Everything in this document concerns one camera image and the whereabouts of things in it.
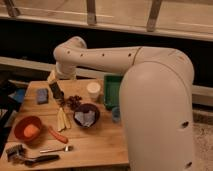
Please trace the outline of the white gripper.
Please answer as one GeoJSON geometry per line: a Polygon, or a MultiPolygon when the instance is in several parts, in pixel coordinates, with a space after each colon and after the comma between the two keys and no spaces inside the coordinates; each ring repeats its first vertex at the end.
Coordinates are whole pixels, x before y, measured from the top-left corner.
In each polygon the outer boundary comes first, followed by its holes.
{"type": "Polygon", "coordinates": [[[60,66],[55,66],[47,78],[47,82],[52,84],[55,80],[75,80],[76,79],[76,68],[68,67],[61,68],[60,66]]]}

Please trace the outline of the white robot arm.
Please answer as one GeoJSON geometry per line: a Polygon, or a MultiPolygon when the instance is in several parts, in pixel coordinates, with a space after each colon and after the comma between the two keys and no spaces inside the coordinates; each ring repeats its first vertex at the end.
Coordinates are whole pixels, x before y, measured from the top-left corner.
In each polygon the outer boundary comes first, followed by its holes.
{"type": "Polygon", "coordinates": [[[195,171],[193,65],[173,48],[89,49],[75,36],[56,46],[51,75],[68,79],[84,66],[123,76],[121,121],[131,171],[195,171]]]}

